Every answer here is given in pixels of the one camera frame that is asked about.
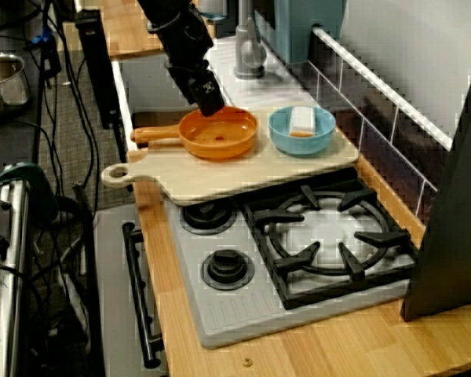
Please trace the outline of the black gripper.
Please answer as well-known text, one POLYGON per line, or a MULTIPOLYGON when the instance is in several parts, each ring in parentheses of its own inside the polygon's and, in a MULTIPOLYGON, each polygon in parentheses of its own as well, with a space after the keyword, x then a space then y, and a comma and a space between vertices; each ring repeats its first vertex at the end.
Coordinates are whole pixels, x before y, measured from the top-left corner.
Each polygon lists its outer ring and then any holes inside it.
POLYGON ((225 106, 220 87, 204 58, 167 54, 167 68, 184 98, 189 104, 196 104, 206 117, 214 115, 225 106))

